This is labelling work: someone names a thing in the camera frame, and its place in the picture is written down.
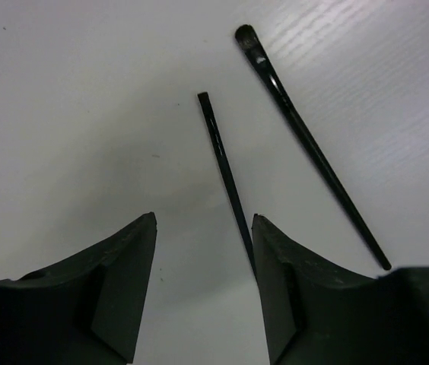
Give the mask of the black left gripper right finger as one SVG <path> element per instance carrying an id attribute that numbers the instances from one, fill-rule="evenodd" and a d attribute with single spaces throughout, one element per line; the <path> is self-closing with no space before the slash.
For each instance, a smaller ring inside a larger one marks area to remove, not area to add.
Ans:
<path id="1" fill-rule="evenodd" d="M 270 363 L 429 364 L 429 267 L 369 278 L 261 215 L 252 232 Z"/>

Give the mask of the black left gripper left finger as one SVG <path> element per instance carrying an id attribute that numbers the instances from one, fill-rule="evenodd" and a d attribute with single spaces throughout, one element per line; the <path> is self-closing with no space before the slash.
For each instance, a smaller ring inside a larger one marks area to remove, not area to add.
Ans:
<path id="1" fill-rule="evenodd" d="M 60 262 L 0 280 L 0 364 L 134 360 L 157 236 L 153 213 Z"/>

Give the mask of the small black blending brush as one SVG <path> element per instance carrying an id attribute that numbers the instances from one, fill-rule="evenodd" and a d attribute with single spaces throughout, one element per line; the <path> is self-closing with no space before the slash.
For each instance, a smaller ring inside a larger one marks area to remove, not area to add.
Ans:
<path id="1" fill-rule="evenodd" d="M 383 270 L 390 270 L 392 265 L 389 259 L 371 233 L 370 228 L 365 223 L 302 117 L 295 109 L 253 26 L 244 24 L 238 27 L 234 33 L 234 38 L 240 50 L 245 55 L 246 60 L 252 66 L 253 71 L 264 84 L 265 89 L 278 107 L 289 129 L 297 137 L 300 145 L 339 203 L 341 209 L 345 212 L 349 221 L 353 224 L 354 229 L 361 236 L 366 247 Z"/>

